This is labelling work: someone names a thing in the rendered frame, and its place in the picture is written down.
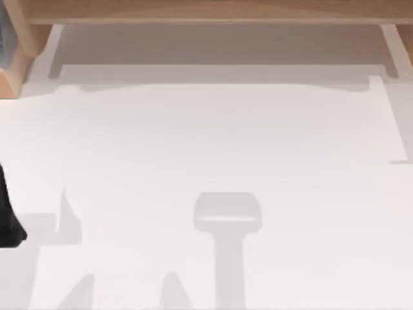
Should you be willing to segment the pale wooden drawer front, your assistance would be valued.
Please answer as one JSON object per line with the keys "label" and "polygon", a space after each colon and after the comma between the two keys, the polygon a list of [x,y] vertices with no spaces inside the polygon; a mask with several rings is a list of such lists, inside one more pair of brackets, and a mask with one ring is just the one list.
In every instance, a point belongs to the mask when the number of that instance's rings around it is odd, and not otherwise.
{"label": "pale wooden drawer front", "polygon": [[47,44],[51,25],[31,21],[37,0],[0,0],[0,99],[19,97],[33,60]]}

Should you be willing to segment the wooden cupboard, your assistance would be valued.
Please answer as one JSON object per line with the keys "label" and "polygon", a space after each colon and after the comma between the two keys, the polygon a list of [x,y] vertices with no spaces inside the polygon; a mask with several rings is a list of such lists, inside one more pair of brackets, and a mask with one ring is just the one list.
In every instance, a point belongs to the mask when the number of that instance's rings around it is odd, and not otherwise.
{"label": "wooden cupboard", "polygon": [[413,63],[413,0],[28,0],[29,25],[298,23],[395,25]]}

